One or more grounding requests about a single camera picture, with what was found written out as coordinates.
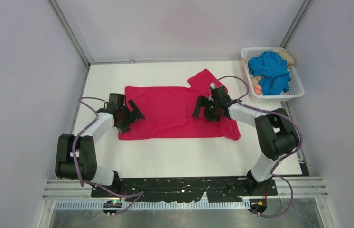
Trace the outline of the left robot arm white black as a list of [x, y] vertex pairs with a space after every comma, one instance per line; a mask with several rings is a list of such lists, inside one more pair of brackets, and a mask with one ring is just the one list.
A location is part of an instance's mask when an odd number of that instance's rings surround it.
[[122, 188], [117, 171], [98, 164], [98, 141], [110, 130], [120, 134], [145, 116], [133, 100], [126, 95], [111, 93], [102, 99], [103, 107], [94, 109], [79, 98], [78, 102], [90, 109], [94, 118], [78, 133], [62, 134], [57, 141], [55, 174], [58, 178], [78, 180], [80, 185], [89, 184], [101, 188], [111, 197], [119, 196]]

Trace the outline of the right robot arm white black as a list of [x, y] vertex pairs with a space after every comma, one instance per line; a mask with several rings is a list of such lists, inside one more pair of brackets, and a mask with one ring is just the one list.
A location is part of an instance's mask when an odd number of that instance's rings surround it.
[[219, 122], [222, 118], [248, 124], [256, 129], [261, 154], [246, 175], [246, 190], [259, 195], [269, 185], [274, 170], [285, 158], [294, 154], [302, 145], [297, 125], [287, 112], [278, 108], [263, 110], [232, 100], [225, 86], [210, 88], [210, 96], [200, 95], [192, 116], [203, 115], [206, 120]]

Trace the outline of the salmon pink t shirt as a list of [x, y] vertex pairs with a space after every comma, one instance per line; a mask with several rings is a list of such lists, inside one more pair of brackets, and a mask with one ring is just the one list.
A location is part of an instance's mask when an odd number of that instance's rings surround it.
[[262, 95], [262, 87], [259, 84], [254, 86], [254, 91], [257, 95]]

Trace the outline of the blue t shirt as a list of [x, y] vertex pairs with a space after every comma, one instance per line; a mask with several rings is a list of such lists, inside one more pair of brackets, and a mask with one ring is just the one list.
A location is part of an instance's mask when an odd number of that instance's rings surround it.
[[274, 51], [263, 52], [248, 61], [249, 73], [254, 77], [262, 76], [259, 85], [263, 95], [280, 95], [289, 91], [291, 81], [287, 61]]

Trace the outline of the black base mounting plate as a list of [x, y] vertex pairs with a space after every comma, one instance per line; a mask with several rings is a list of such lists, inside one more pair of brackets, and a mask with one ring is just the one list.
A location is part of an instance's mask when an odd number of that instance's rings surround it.
[[277, 196], [274, 180], [252, 188], [243, 176], [183, 178], [123, 178], [111, 186], [92, 185], [93, 198], [112, 197], [110, 192], [126, 196], [127, 202], [239, 202], [242, 197]]

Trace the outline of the beige t shirt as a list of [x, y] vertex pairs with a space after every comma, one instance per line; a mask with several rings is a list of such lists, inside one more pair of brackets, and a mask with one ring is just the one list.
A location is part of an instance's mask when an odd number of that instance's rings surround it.
[[[274, 51], [274, 52], [278, 53], [279, 55], [281, 55], [282, 59], [287, 61], [287, 69], [290, 72], [290, 70], [293, 68], [294, 63], [295, 63], [294, 62], [294, 58], [285, 49], [280, 48], [280, 47], [251, 47], [251, 48], [244, 48], [244, 49], [241, 50], [241, 56], [242, 56], [242, 59], [244, 61], [244, 65], [247, 66], [247, 68], [248, 68], [248, 61], [251, 58], [258, 57], [263, 52], [267, 52], [267, 51]], [[259, 83], [260, 79], [262, 79], [262, 76], [254, 77], [250, 73], [249, 73], [249, 76], [250, 76], [252, 87], [254, 89], [254, 86]]]

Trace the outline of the aluminium frame rail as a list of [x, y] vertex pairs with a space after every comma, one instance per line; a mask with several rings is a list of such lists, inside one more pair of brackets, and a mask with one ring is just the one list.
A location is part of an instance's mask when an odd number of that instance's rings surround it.
[[[294, 198], [327, 198], [328, 192], [321, 177], [286, 177], [293, 188]], [[275, 179], [277, 195], [268, 194], [268, 199], [290, 197], [289, 186], [283, 180]], [[76, 180], [49, 180], [46, 184], [43, 200], [87, 200], [91, 199], [92, 187], [80, 187]]]

